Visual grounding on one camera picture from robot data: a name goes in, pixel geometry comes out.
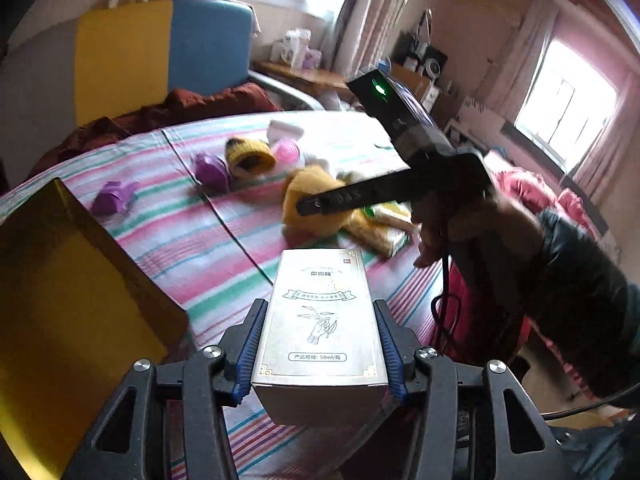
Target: yellow towel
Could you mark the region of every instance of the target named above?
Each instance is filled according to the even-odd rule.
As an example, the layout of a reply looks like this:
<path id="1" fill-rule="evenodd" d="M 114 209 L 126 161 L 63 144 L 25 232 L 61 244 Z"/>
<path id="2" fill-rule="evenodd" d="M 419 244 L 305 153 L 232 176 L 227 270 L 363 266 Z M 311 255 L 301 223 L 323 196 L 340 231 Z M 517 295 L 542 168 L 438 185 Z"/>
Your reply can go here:
<path id="1" fill-rule="evenodd" d="M 251 178 L 271 171 L 276 165 L 271 150 L 261 140 L 231 137 L 225 145 L 229 173 L 236 178 Z"/>
<path id="2" fill-rule="evenodd" d="M 298 214 L 296 203 L 302 197 L 344 186 L 343 182 L 329 176 L 320 166 L 307 166 L 294 172 L 287 179 L 285 186 L 282 223 L 288 227 L 306 231 L 317 237 L 327 237 L 336 234 L 351 216 L 352 211 L 331 215 Z"/>

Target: dark red blanket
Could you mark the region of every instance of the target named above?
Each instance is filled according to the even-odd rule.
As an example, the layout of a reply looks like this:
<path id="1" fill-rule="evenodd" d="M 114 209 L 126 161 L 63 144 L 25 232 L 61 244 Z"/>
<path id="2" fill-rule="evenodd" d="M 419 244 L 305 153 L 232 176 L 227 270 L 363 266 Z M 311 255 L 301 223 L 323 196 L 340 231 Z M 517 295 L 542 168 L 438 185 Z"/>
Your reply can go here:
<path id="1" fill-rule="evenodd" d="M 47 152 L 38 161 L 28 178 L 82 153 L 156 128 L 216 117 L 279 111 L 282 111 L 282 108 L 275 105 L 255 83 L 227 88 L 209 97 L 175 89 L 160 104 L 145 106 L 114 119 L 101 117 L 76 128 L 62 144 Z"/>

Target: hand illustration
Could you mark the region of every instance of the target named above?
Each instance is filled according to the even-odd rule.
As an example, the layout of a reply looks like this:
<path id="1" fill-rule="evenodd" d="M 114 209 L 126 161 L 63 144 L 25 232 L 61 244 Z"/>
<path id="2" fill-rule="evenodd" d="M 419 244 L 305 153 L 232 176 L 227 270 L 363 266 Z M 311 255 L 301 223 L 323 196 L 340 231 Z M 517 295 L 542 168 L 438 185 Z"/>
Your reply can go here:
<path id="1" fill-rule="evenodd" d="M 311 343 L 312 345 L 317 345 L 320 338 L 326 334 L 329 337 L 329 334 L 335 332 L 335 329 L 338 327 L 337 320 L 331 323 L 331 318 L 333 312 L 320 312 L 314 309 L 312 306 L 303 306 L 302 308 L 306 308 L 307 310 L 313 311 L 313 314 L 298 314 L 298 317 L 304 317 L 305 319 L 317 319 L 316 325 L 314 326 L 311 334 L 306 341 Z"/>

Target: cardboard box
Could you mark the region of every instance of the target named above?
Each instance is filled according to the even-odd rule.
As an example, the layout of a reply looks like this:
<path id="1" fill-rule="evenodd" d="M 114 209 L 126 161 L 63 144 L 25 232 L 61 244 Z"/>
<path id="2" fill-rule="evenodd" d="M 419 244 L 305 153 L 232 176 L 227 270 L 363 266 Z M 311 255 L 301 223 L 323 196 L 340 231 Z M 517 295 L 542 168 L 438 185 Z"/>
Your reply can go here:
<path id="1" fill-rule="evenodd" d="M 126 371 L 160 363 L 188 318 L 60 179 L 0 225 L 0 260 L 0 433 L 31 479 L 55 480 Z"/>
<path id="2" fill-rule="evenodd" d="M 276 424 L 366 421 L 387 387 L 360 251 L 283 251 L 252 384 Z"/>

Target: dark sleeve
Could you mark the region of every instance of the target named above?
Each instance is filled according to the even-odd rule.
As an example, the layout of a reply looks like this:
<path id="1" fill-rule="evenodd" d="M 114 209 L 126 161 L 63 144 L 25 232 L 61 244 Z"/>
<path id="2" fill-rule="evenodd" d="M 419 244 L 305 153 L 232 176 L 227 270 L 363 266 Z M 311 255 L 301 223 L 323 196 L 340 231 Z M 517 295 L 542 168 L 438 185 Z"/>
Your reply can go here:
<path id="1" fill-rule="evenodd" d="M 545 210 L 543 246 L 520 276 L 526 314 L 605 397 L 630 382 L 638 365 L 638 288 L 579 226 Z"/>

